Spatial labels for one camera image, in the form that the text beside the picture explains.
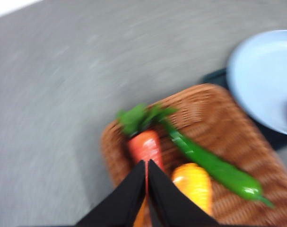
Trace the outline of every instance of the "white plate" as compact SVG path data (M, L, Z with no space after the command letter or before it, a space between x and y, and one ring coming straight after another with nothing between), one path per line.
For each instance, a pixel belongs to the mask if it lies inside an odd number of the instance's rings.
M227 82L251 117L287 134L287 30L261 33L240 44L229 59Z

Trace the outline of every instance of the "woven basket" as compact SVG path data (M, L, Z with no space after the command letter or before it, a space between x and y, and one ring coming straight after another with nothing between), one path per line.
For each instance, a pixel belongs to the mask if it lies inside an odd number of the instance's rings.
M179 109L171 116L175 126L203 147L257 178L275 209L261 202L246 201L212 180L213 216L222 224L276 225L287 227L287 171L252 121L221 87L203 84L160 101ZM165 172L187 160L161 126L160 136ZM134 166L126 149L126 138L114 121L102 134L102 151L115 185ZM144 226L151 226L146 208Z

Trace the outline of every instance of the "yellow pepper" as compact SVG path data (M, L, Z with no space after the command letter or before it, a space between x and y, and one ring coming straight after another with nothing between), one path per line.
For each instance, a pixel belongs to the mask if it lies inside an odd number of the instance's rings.
M208 215L211 212L211 182L208 173L195 163L176 168L172 175L176 187Z

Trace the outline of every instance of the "green chili pepper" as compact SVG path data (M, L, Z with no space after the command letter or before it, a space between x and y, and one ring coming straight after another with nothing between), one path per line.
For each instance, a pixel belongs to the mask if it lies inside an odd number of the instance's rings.
M172 142L186 157L203 167L214 179L244 199L259 200L271 208L274 207L274 204L262 195L262 187L255 178L182 135L166 117L158 120L169 133Z

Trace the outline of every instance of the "pepper stem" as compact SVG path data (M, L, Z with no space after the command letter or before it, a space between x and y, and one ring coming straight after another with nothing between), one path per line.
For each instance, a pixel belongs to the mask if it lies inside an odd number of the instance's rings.
M270 207L270 208L275 208L275 205L274 205L271 201L269 201L268 199L266 199L265 197L260 196L258 199L259 199L260 201L264 202L265 205L267 205L268 207Z

